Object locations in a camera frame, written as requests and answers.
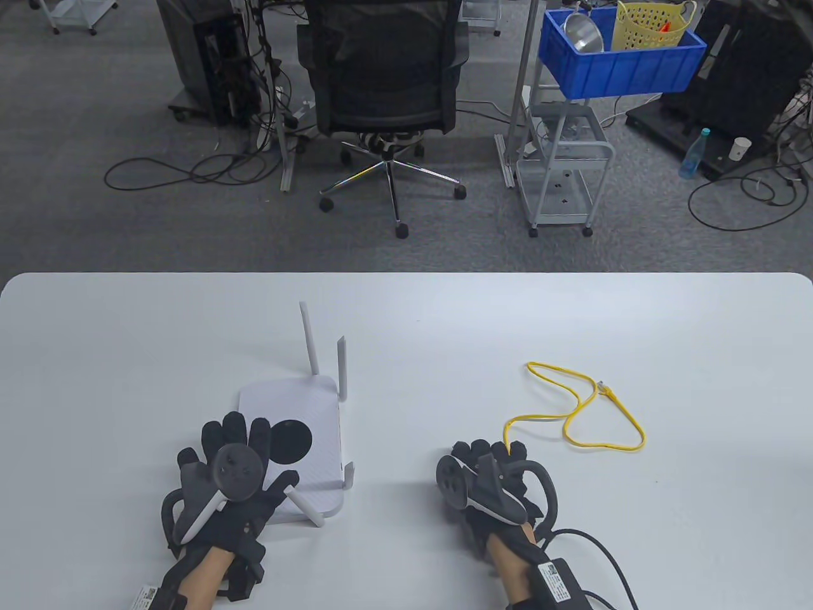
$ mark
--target metal bowl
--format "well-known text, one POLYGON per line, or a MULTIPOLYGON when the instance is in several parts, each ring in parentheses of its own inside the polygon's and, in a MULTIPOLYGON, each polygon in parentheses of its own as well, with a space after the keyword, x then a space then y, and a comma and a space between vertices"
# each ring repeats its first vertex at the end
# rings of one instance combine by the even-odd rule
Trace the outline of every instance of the metal bowl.
POLYGON ((564 34, 579 53, 601 53, 604 39, 596 23, 584 13, 574 12, 564 20, 564 34))

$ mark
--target paper cup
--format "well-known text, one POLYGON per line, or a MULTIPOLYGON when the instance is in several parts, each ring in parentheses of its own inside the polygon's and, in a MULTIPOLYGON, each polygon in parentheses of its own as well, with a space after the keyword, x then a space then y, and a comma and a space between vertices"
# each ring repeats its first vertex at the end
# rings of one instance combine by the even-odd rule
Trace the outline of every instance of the paper cup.
POLYGON ((747 137, 736 137, 728 152, 728 158, 732 161, 739 161, 751 146, 751 140, 747 137))

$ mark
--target wifi router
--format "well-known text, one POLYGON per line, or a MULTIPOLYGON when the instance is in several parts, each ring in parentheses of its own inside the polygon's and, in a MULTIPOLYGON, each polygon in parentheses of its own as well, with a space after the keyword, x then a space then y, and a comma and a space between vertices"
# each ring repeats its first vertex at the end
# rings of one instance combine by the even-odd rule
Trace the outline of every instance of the wifi router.
POLYGON ((309 377, 259 381, 240 390, 237 410, 248 426, 257 417, 271 424, 271 459, 263 488, 280 473, 296 470, 299 484, 274 511, 271 523, 310 519, 321 526, 341 510, 344 492, 353 485, 354 467, 341 459, 339 403, 347 399, 347 349, 337 343, 339 382, 319 372, 307 305, 299 303, 305 346, 311 362, 309 377))

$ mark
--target human hand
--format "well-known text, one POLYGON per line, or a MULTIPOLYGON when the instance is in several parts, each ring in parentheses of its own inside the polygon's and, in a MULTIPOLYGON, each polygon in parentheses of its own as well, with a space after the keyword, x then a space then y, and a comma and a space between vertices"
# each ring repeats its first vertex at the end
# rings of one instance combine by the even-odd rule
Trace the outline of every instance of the human hand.
MULTIPOLYGON (((247 445, 254 450, 262 465, 260 480, 264 480, 272 448, 271 426, 265 418, 258 418, 251 423, 251 430, 247 432, 246 419, 239 412, 228 413, 222 424, 210 421, 203 426, 201 445, 206 466, 203 466, 192 447, 186 447, 178 454, 178 466, 184 468, 190 464, 200 464, 201 468, 210 468, 218 451, 231 443, 247 445)), ((257 537, 277 507, 285 501, 288 486, 298 483, 296 471, 286 470, 266 490, 260 487, 248 499, 227 502, 222 511, 215 511, 209 517, 187 545, 188 548, 214 547, 236 556, 226 574, 228 597, 232 601, 247 598, 253 585, 262 581, 260 561, 265 555, 265 547, 257 542, 257 537)), ((177 536, 173 536, 175 521, 172 507, 182 499, 181 490, 176 490, 167 496, 162 508, 164 533, 176 558, 180 555, 181 547, 176 541, 177 536)))
MULTIPOLYGON (((533 522, 543 515, 542 510, 525 497, 528 493, 528 487, 522 480, 523 472, 512 472, 510 469, 504 468, 510 464, 525 461, 528 458, 528 450, 523 443, 514 441, 511 444, 511 453, 509 454, 503 442, 496 442, 493 445, 489 445, 487 441, 478 439, 469 446, 468 443, 459 441, 454 444, 451 452, 452 457, 463 462, 475 473, 477 471, 477 461, 483 455, 488 454, 491 454, 497 461, 501 473, 500 476, 502 477, 500 480, 502 488, 522 503, 526 513, 528 513, 528 522, 533 526, 533 522)), ((519 526, 508 525, 499 521, 471 506, 465 508, 463 514, 468 527, 471 529, 476 548, 481 554, 485 553, 486 543, 491 534, 504 532, 509 528, 519 528, 519 526)))

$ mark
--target label sticker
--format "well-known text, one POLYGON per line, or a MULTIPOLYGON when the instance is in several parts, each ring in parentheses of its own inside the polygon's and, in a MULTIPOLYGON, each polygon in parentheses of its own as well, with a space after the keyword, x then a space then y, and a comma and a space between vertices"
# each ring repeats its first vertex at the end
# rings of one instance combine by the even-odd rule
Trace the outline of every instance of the label sticker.
POLYGON ((542 574, 542 578, 545 579, 548 591, 554 596, 556 603, 562 603, 570 599, 570 592, 567 590, 562 577, 559 576, 559 571, 552 562, 549 561, 539 566, 539 571, 542 574))
POLYGON ((130 606, 130 610, 150 610, 150 604, 152 604, 152 600, 157 592, 157 586, 144 585, 141 590, 138 591, 138 595, 136 595, 133 605, 130 606))

